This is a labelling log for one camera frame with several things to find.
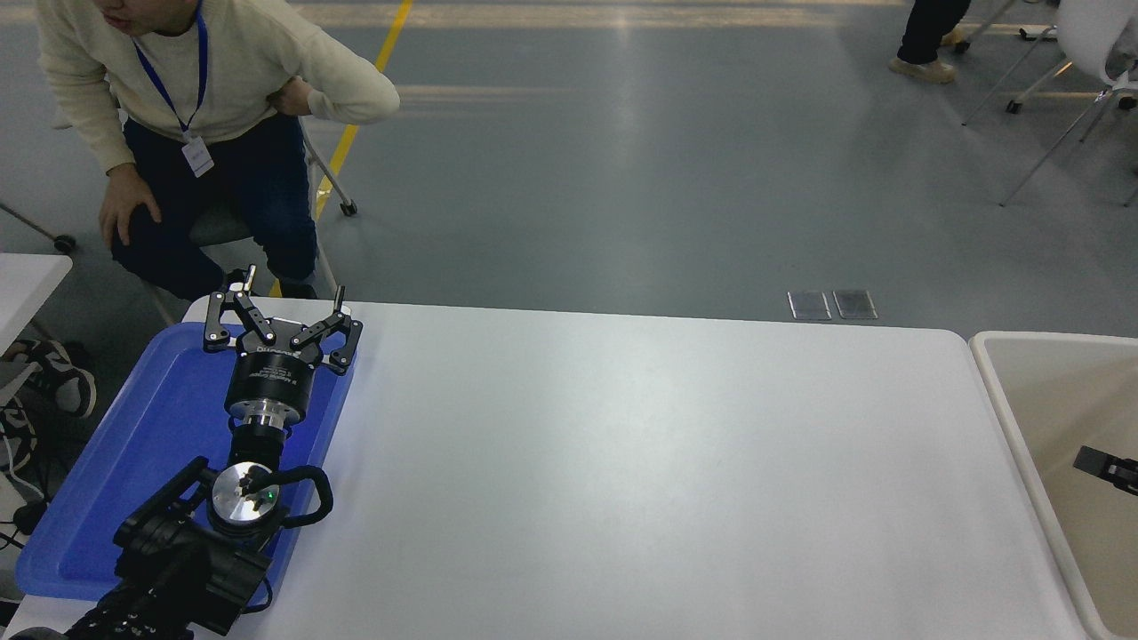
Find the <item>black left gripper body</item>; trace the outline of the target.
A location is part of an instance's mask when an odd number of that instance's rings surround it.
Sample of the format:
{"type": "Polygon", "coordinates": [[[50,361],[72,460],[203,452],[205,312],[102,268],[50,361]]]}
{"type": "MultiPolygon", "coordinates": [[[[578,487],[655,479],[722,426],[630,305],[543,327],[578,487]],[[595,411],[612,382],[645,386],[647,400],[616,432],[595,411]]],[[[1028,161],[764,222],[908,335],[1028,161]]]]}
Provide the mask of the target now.
{"type": "Polygon", "coordinates": [[[308,413],[316,366],[324,352],[318,344],[292,348],[300,323],[281,317],[272,317],[269,323],[277,335],[273,344],[265,344],[256,331],[240,333],[236,344],[236,369],[224,400],[232,416],[244,416],[245,409],[259,401],[284,405],[292,416],[308,413]]]}

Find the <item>seated person's right hand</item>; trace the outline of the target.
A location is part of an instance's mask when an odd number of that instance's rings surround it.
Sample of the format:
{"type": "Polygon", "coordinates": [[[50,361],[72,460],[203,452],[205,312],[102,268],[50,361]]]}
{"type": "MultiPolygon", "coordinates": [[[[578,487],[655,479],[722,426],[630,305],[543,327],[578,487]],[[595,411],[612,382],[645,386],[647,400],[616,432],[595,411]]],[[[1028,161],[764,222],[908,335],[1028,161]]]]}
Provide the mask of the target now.
{"type": "Polygon", "coordinates": [[[98,211],[99,235],[110,251],[115,240],[126,246],[131,240],[131,219],[142,207],[152,222],[163,221],[160,207],[134,163],[122,163],[106,171],[108,182],[98,211]]]}

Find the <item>seated person's left hand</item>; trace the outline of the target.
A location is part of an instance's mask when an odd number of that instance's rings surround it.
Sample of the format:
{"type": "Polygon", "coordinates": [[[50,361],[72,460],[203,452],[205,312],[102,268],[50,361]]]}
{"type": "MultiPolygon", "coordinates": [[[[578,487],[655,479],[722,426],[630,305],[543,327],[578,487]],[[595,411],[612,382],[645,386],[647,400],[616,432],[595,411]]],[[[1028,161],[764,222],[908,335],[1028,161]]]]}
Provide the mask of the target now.
{"type": "Polygon", "coordinates": [[[269,95],[265,100],[277,110],[277,113],[288,116],[308,116],[313,114],[310,108],[310,95],[313,92],[310,82],[299,76],[289,77],[284,85],[269,95]]]}

